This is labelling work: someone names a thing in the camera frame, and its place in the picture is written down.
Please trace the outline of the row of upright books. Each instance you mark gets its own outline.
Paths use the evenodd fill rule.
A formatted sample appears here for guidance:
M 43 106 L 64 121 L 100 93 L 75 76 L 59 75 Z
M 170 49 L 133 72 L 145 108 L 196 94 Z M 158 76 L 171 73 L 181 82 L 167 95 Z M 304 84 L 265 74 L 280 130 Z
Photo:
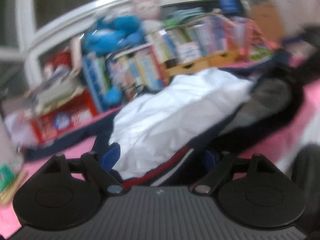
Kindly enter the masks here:
M 272 55 L 274 47 L 258 25 L 243 17 L 221 14 L 196 14 L 165 22 L 141 20 L 145 34 L 143 45 L 97 56 L 84 53 L 83 74 L 97 111 L 114 107 L 105 96 L 112 87 L 122 91 L 122 102 L 140 93 L 157 92 L 174 77 L 166 69 L 180 63 L 177 46 L 197 42 L 202 57 L 218 51 L 237 50 L 238 61 L 260 61 Z

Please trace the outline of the blue plush toy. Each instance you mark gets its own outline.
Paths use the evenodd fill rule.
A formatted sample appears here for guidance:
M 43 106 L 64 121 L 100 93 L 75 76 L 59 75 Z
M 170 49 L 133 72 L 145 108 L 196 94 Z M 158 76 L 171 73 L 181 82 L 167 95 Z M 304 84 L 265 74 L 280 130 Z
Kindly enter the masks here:
M 141 20 L 135 15 L 104 16 L 84 33 L 82 51 L 104 56 L 145 43 Z

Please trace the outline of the white navy zip jacket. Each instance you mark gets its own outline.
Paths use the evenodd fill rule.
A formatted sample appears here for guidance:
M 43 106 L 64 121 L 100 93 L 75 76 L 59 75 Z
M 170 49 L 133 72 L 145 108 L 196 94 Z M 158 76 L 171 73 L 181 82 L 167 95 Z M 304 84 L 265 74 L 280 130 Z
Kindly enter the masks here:
M 280 50 L 245 68 L 178 76 L 159 93 L 140 96 L 49 145 L 26 149 L 24 159 L 32 163 L 95 137 L 97 154 L 120 145 L 110 173 L 125 187 L 192 183 L 212 168 L 213 154 L 240 154 L 293 119 L 303 90 L 291 79 L 290 61 Z

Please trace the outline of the clear plastic bottle green label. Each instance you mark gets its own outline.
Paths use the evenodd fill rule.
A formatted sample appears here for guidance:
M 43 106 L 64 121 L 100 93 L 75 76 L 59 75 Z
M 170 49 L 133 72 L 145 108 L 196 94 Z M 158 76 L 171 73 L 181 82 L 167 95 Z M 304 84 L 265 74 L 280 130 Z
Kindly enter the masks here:
M 1 192 L 5 191 L 14 181 L 23 165 L 23 157 L 11 141 L 5 123 L 1 119 Z

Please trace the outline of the stack of papers and booklets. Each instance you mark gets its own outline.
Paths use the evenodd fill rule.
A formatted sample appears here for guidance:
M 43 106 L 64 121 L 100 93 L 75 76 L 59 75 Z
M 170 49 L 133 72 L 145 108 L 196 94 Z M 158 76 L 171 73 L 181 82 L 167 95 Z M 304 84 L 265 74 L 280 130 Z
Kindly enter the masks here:
M 85 91 L 80 81 L 81 68 L 60 65 L 36 88 L 27 93 L 26 115 L 41 116 L 68 103 Z

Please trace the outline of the red plastic crate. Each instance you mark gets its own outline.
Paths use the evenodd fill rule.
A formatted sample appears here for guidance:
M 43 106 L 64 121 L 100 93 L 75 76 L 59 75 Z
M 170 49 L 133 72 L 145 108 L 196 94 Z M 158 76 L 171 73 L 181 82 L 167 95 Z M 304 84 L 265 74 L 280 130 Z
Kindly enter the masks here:
M 44 144 L 81 125 L 89 123 L 98 112 L 88 90 L 47 114 L 32 118 L 29 123 L 39 142 Z

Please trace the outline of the wooden drawer organizer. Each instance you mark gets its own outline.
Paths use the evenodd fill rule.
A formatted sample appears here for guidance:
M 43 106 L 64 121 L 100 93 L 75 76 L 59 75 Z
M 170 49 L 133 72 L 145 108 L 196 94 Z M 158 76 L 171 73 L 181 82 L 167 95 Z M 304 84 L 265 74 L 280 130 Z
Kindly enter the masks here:
M 208 68 L 220 68 L 228 64 L 235 63 L 239 58 L 240 56 L 237 50 L 218 51 L 215 54 L 167 68 L 165 71 L 168 77 L 183 74 L 195 74 Z

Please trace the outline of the blue plush ball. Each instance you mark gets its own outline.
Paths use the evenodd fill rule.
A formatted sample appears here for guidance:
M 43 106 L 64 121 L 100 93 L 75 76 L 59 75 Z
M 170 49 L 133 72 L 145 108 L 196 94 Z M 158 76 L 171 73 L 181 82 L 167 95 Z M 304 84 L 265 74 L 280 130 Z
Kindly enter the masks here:
M 122 98 L 122 91 L 118 87 L 112 87 L 105 96 L 106 103 L 109 106 L 121 104 Z

